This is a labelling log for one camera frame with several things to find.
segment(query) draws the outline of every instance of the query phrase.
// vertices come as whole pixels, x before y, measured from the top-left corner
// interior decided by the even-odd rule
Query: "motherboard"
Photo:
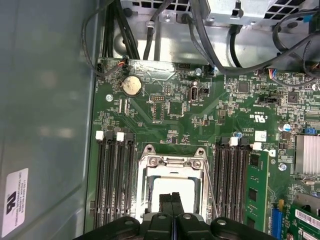
[[[118,63],[103,58],[99,70]],[[184,211],[208,223],[218,215],[277,239],[320,239],[320,212],[302,200],[320,202],[317,83],[129,60],[96,78],[91,132],[85,232],[142,221],[160,194],[179,192]]]

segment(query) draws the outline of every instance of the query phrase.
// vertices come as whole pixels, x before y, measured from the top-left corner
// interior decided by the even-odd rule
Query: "wire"
[[[280,54],[280,55],[278,55],[268,61],[260,63],[258,65],[230,70],[230,69],[225,68],[221,64],[221,62],[219,61],[219,58],[217,57],[217,55],[211,45],[211,42],[208,38],[206,29],[205,29],[205,25],[204,25],[202,17],[201,17],[199,0],[190,0],[190,4],[191,4],[191,12],[193,15],[193,19],[195,20],[195,27],[196,27],[196,30],[197,30],[199,36],[200,36],[200,40],[203,45],[203,48],[206,51],[206,53],[208,54],[209,58],[214,62],[214,64],[218,68],[218,70],[220,70],[220,72],[225,75],[230,75],[230,76],[243,75],[243,74],[247,74],[247,73],[251,73],[251,72],[263,69],[266,66],[273,65],[273,64],[281,61],[282,59],[284,59],[285,57],[287,57],[291,53],[293,53],[295,50],[297,50],[298,48],[300,48],[301,46],[303,46],[307,42],[311,41],[316,36],[314,34],[310,34],[309,36],[307,36],[306,38],[304,38],[303,40],[301,40],[300,42],[295,44],[293,47],[291,47],[290,49],[288,49],[284,53],[282,53],[282,54]]]
[[[119,66],[116,65],[114,67],[112,67],[110,70],[108,70],[107,72],[103,73],[103,72],[99,72],[98,70],[96,70],[95,66],[93,65],[91,59],[90,59],[90,54],[89,54],[89,50],[88,50],[88,45],[87,45],[87,25],[89,23],[89,21],[98,13],[104,11],[114,0],[106,0],[105,4],[99,8],[97,8],[93,13],[91,13],[82,23],[82,28],[81,28],[81,44],[82,44],[82,49],[83,49],[83,53],[84,53],[84,57],[86,59],[87,64],[89,65],[89,67],[91,68],[91,70],[98,76],[100,77],[107,77],[110,74],[112,74],[113,72],[115,72]]]
[[[108,57],[114,57],[114,36],[115,36],[115,13],[114,13],[114,3],[110,5],[109,18],[108,18],[108,35],[107,35],[107,52]]]
[[[113,7],[114,7],[115,18],[116,18],[118,25],[119,25],[119,29],[120,29],[120,32],[121,32],[121,35],[123,38],[123,43],[125,45],[126,52],[128,53],[129,58],[134,59],[135,58],[134,52],[131,48],[131,44],[130,44],[128,35],[126,34],[125,26],[123,25],[123,23],[120,19],[120,14],[119,14],[118,8],[115,5]]]
[[[121,27],[123,28],[121,33],[123,32],[123,34],[126,35],[128,41],[129,41],[129,48],[131,49],[132,51],[132,54],[133,54],[133,59],[140,59],[140,56],[139,56],[139,52],[138,52],[138,47],[137,47],[137,44],[136,44],[136,41],[135,41],[135,37],[131,31],[131,28],[130,28],[130,25],[127,21],[127,18],[124,14],[124,11],[122,9],[122,6],[121,6],[121,2],[120,0],[115,0],[114,1],[114,5],[115,5],[115,8],[116,8],[116,11],[118,13],[118,18],[117,18],[117,21],[118,21],[118,24],[121,22],[121,24],[119,24],[119,27],[121,25]]]
[[[320,79],[320,74],[317,75],[317,74],[311,72],[310,70],[308,70],[308,68],[307,68],[307,64],[306,64],[307,52],[308,52],[308,50],[309,50],[309,48],[310,48],[311,43],[312,43],[312,42],[309,41],[309,42],[306,44],[305,48],[304,48],[303,57],[302,57],[302,66],[303,66],[304,72],[305,72],[307,75],[309,75],[309,76],[311,76],[311,77],[313,77],[313,78]]]
[[[229,48],[230,48],[230,55],[231,59],[234,63],[234,65],[237,68],[242,68],[242,65],[240,64],[237,54],[236,54],[236,36],[240,33],[240,30],[242,28],[242,25],[232,25],[229,29],[229,35],[230,35],[230,42],[229,42]]]
[[[210,174],[209,174],[208,164],[207,164],[207,162],[204,162],[204,163],[203,163],[203,165],[204,165],[204,170],[205,170],[205,174],[206,174],[206,176],[207,176],[207,178],[208,178],[208,183],[209,183],[209,188],[210,188],[210,194],[211,194],[211,199],[212,199],[213,211],[214,211],[215,217],[218,218],[219,215],[218,215],[218,210],[217,210],[217,205],[216,205],[216,200],[215,200],[214,189],[213,189],[212,182],[211,182],[211,177],[210,177]]]
[[[189,16],[189,14],[185,13],[182,15],[183,21],[185,20],[188,23],[189,26],[189,31],[190,31],[190,38],[191,38],[191,42],[193,43],[194,47],[198,50],[198,52],[208,61],[208,63],[211,66],[214,66],[214,63],[212,62],[212,60],[208,57],[207,53],[205,50],[203,50],[203,48],[201,47],[201,45],[198,43],[195,33],[194,33],[194,23],[193,23],[193,19]]]
[[[150,18],[150,22],[155,22],[159,15],[167,8],[174,0],[164,0],[164,2],[160,5],[160,7],[154,12],[152,17]],[[152,39],[154,36],[154,29],[152,27],[148,27],[146,33],[146,46],[143,53],[143,60],[148,60],[150,49],[152,45]]]
[[[316,13],[317,13],[316,10],[303,10],[303,11],[288,15],[285,18],[283,18],[280,22],[278,22],[277,25],[275,25],[272,32],[272,40],[275,47],[282,53],[288,50],[288,48],[280,41],[280,38],[279,38],[279,30],[283,22],[288,21],[290,19],[296,19],[296,18],[306,17],[309,15],[314,15]],[[289,56],[295,59],[298,63],[302,63],[301,57],[295,52],[292,52]]]

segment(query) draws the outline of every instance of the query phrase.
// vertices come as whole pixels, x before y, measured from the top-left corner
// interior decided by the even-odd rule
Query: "blue pcie slot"
[[[277,239],[281,239],[282,215],[278,208],[272,209],[271,215],[271,235]]]

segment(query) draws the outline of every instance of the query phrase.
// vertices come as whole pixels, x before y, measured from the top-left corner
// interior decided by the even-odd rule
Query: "gray case wall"
[[[5,240],[83,233],[93,85],[80,36],[96,5],[0,1],[0,231],[7,175],[28,168],[25,220]]]

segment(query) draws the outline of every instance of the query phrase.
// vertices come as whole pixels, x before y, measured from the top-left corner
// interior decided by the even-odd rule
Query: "capacitor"
[[[280,132],[290,132],[291,131],[291,126],[288,123],[280,124],[278,127]]]
[[[235,131],[235,132],[233,133],[233,136],[236,137],[236,138],[238,138],[238,139],[240,139],[240,138],[242,138],[244,135],[242,134],[242,132]]]

